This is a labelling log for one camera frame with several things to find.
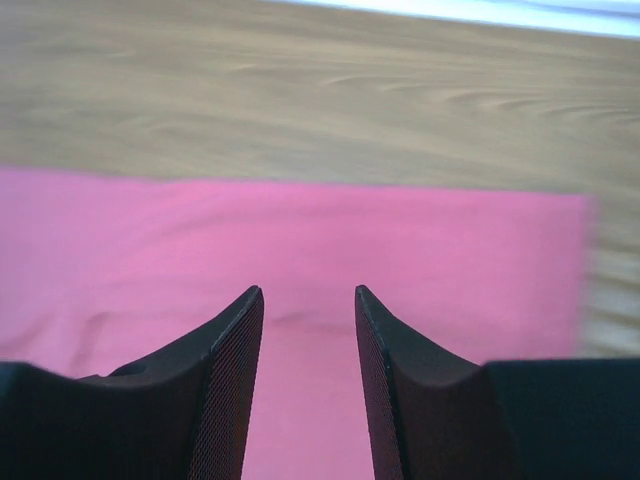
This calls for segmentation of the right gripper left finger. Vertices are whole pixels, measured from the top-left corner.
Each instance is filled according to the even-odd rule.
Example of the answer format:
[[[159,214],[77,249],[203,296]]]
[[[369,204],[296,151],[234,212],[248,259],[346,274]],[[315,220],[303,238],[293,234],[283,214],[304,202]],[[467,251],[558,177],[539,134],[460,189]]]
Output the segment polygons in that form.
[[[1,365],[5,479],[238,479],[263,331],[247,289],[214,319],[106,376]]]

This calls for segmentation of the red t shirt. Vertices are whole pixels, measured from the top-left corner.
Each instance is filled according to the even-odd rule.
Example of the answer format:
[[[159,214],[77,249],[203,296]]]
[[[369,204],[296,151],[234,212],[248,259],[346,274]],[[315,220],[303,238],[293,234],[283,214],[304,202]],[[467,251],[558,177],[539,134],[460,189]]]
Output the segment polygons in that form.
[[[567,357],[589,219],[578,195],[3,170],[1,355],[107,374],[257,285],[244,477],[369,479],[355,288],[474,362]]]

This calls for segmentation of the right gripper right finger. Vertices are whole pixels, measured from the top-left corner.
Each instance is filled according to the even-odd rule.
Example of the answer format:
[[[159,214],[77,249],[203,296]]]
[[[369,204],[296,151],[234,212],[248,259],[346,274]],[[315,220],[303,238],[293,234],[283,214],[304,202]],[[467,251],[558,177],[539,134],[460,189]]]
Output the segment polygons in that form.
[[[396,318],[365,286],[355,325],[378,479],[635,479],[635,358],[482,365]]]

